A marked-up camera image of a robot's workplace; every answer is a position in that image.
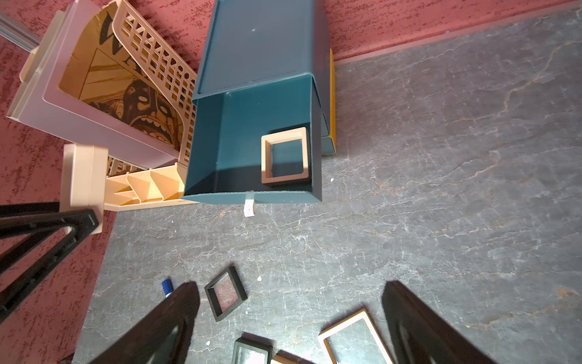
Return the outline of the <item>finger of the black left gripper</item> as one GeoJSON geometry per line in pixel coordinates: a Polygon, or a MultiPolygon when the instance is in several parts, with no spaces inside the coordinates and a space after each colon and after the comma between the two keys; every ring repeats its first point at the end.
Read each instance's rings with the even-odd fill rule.
{"type": "Polygon", "coordinates": [[[61,212],[58,202],[1,206],[1,239],[71,227],[94,232],[99,220],[93,209],[61,212]]]}
{"type": "Polygon", "coordinates": [[[1,226],[2,238],[27,235],[28,238],[1,256],[1,269],[10,268],[24,258],[30,250],[38,246],[62,228],[71,229],[51,250],[41,256],[30,268],[1,291],[1,321],[4,322],[36,287],[51,273],[60,262],[71,253],[91,233],[91,226],[58,222],[56,224],[33,223],[1,226]]]}

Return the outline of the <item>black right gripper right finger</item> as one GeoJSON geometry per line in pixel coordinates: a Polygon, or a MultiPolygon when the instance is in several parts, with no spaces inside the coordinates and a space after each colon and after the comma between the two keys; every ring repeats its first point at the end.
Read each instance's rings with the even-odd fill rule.
{"type": "Polygon", "coordinates": [[[382,305],[398,363],[492,363],[400,281],[385,285],[382,305]]]}

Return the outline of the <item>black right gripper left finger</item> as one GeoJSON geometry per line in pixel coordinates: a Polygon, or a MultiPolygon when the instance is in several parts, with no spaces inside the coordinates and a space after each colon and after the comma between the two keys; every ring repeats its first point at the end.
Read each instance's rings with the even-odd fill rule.
{"type": "Polygon", "coordinates": [[[197,283],[183,283],[92,362],[186,362],[199,306],[197,283]]]}

